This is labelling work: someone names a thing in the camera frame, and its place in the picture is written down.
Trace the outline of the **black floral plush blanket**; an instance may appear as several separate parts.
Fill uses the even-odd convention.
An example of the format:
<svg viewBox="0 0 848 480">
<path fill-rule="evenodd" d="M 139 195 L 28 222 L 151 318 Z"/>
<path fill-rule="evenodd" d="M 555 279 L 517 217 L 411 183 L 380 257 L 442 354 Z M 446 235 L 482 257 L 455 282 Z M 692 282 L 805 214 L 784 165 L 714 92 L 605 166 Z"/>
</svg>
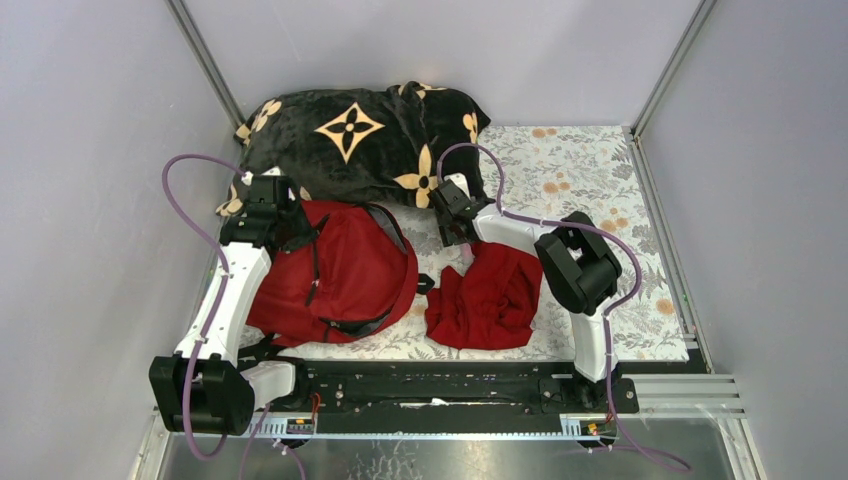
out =
<svg viewBox="0 0 848 480">
<path fill-rule="evenodd" d="M 428 209 L 439 175 L 484 196 L 474 149 L 491 119 L 467 93 L 418 81 L 385 90 L 313 89 L 265 100 L 233 138 L 240 167 L 276 169 L 306 200 Z"/>
</svg>

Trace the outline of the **red student backpack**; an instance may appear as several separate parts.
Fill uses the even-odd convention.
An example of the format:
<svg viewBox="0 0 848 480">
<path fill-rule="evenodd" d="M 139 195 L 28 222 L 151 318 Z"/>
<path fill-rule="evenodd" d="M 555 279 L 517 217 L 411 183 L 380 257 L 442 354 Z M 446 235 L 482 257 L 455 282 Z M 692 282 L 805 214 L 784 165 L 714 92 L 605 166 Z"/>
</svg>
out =
<svg viewBox="0 0 848 480">
<path fill-rule="evenodd" d="M 434 287 L 387 208 L 330 201 L 304 207 L 315 239 L 275 256 L 246 320 L 275 335 L 276 345 L 344 344 L 379 333 Z"/>
</svg>

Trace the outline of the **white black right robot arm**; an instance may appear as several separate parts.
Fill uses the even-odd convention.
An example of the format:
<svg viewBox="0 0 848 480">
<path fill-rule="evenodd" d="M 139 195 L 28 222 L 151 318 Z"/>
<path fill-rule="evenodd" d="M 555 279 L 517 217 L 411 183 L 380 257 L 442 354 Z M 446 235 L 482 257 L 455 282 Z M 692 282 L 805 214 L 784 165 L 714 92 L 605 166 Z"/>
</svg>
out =
<svg viewBox="0 0 848 480">
<path fill-rule="evenodd" d="M 493 200 L 473 200 L 461 174 L 428 194 L 442 241 L 498 244 L 539 260 L 543 278 L 559 305 L 569 312 L 575 339 L 575 402 L 597 412 L 613 398 L 617 357 L 606 342 L 600 309 L 618 292 L 622 266 L 591 217 L 575 211 L 554 221 L 500 211 Z"/>
</svg>

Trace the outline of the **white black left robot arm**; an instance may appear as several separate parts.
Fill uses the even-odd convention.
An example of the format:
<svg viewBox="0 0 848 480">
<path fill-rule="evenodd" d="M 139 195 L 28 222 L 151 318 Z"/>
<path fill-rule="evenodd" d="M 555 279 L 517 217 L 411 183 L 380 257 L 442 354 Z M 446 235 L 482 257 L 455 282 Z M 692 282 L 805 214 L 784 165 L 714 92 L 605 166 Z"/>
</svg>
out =
<svg viewBox="0 0 848 480">
<path fill-rule="evenodd" d="M 241 335 L 278 254 L 313 238 L 300 187 L 276 168 L 248 181 L 241 213 L 227 218 L 211 244 L 217 264 L 195 320 L 173 354 L 158 356 L 149 380 L 167 430 L 244 434 L 255 410 L 276 401 L 296 411 L 310 385 L 291 361 L 260 360 L 239 368 Z"/>
</svg>

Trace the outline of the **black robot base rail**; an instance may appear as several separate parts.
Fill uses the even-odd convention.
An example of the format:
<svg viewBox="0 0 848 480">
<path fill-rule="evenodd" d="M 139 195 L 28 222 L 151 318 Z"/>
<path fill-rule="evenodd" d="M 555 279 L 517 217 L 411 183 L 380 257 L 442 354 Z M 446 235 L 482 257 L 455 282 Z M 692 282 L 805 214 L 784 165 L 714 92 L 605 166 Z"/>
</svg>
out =
<svg viewBox="0 0 848 480">
<path fill-rule="evenodd" d="M 320 434 L 548 434 L 561 416 L 640 410 L 632 380 L 589 381 L 569 362 L 305 360 L 274 413 Z"/>
</svg>

